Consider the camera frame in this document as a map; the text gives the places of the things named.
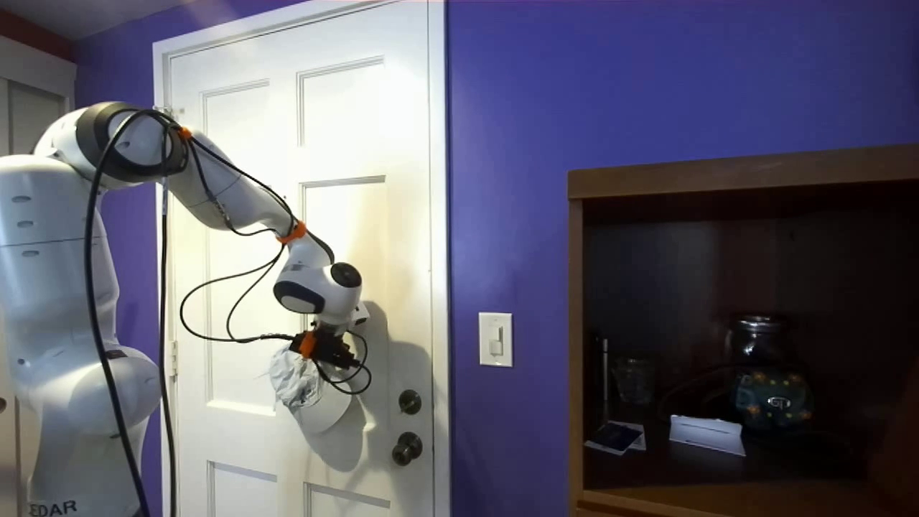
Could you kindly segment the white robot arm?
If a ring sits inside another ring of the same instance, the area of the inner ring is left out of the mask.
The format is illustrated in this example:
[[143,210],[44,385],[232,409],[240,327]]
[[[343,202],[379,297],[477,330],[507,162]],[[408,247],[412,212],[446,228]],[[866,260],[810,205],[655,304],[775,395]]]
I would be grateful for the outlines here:
[[60,115],[0,158],[0,337],[11,388],[39,416],[27,517],[151,517],[141,448],[161,369],[118,339],[118,280],[97,202],[155,181],[201,224],[280,240],[276,301],[309,320],[271,360],[276,401],[309,434],[349,412],[344,337],[369,317],[362,274],[209,138],[120,100]]

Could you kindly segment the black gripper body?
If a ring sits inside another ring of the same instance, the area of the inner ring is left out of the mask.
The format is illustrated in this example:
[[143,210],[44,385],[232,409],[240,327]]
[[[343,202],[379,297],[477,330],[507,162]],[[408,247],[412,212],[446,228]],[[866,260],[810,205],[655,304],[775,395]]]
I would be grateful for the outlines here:
[[319,327],[314,333],[310,360],[319,363],[319,366],[339,369],[339,370],[356,370],[359,369],[356,353],[344,346],[344,339],[337,330],[327,330],[327,327]]

